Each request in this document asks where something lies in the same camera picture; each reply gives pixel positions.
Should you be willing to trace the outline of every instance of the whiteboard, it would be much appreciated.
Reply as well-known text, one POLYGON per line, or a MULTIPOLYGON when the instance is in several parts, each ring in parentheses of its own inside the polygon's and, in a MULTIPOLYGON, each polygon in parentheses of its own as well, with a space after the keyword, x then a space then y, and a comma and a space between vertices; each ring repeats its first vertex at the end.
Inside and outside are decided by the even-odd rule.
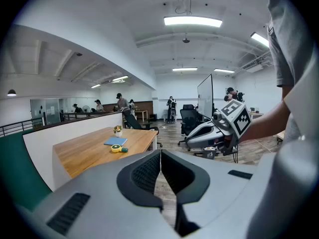
POLYGON ((214 96, 213 96, 213 78, 209 75, 197 87, 198 93, 198 112, 211 119, 213 116, 214 96))

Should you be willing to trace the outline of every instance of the floor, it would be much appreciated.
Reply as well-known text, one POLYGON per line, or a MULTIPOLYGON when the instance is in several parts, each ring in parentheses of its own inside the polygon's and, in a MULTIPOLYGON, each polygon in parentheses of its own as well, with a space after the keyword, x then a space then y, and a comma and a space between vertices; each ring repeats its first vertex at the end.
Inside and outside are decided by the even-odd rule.
MULTIPOLYGON (((187 151, 185 143, 181 143, 179 146, 177 145, 178 141, 184 140, 184 136, 181 136, 180 133, 180 122, 180 120, 170 124, 163 122, 163 120, 153 122, 151 126, 157 126, 160 131, 158 134, 158 142, 162 143, 162 148, 167 150, 176 150, 189 155, 199 152, 200 149, 191 149, 191 151, 187 151)), ((280 145, 277 145, 277 140, 273 136, 243 142, 239 145, 238 163, 256 165, 262 155, 277 152, 279 148, 280 145)), ((234 162, 232 155, 220 155, 215 157, 215 160, 234 162)), ((159 174, 156 181, 154 195, 162 199, 164 205, 162 215, 168 224, 173 227, 176 217, 176 195, 171 190, 162 173, 159 174)))

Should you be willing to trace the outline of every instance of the small potted plant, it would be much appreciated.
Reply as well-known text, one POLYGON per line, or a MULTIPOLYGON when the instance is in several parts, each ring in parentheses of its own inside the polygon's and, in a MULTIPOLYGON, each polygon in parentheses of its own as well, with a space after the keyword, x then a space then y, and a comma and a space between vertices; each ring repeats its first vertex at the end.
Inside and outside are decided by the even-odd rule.
POLYGON ((117 125, 114 127, 114 133, 116 137, 121 137, 122 136, 122 126, 121 125, 117 125))

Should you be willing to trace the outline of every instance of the black office chair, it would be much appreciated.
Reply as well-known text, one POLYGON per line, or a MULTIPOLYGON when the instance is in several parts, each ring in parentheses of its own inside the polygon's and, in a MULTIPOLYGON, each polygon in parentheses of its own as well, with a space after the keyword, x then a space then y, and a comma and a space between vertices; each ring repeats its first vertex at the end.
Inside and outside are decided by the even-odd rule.
POLYGON ((199 125, 197 121, 197 111, 194 109, 194 105, 183 105, 183 109, 180 110, 180 115, 182 119, 181 133, 189 135, 189 133, 199 125))
POLYGON ((152 123, 144 123, 143 125, 145 126, 145 128, 143 128, 141 125, 140 125, 140 123, 138 123, 138 121, 135 119, 135 117, 132 115, 132 114, 129 114, 129 115, 127 115, 128 113, 126 113, 126 112, 123 112, 124 113, 124 115, 125 115, 125 119, 126 119, 126 124, 127 124, 127 126, 128 127, 132 127, 132 128, 134 128, 134 129, 138 129, 138 130, 150 130, 150 129, 154 129, 155 131, 157 131, 158 132, 158 134, 159 134, 159 128, 157 127, 157 126, 152 126, 152 127, 150 127, 150 125, 152 124, 152 123))

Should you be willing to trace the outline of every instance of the blue notebook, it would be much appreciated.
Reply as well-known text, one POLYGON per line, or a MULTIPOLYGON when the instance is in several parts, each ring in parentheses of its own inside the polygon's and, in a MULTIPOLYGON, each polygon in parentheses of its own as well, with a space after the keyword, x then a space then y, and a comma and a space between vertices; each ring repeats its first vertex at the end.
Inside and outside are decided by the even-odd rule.
POLYGON ((111 137, 108 139, 104 145, 115 145, 118 144, 122 146, 128 139, 127 138, 120 138, 120 137, 111 137))

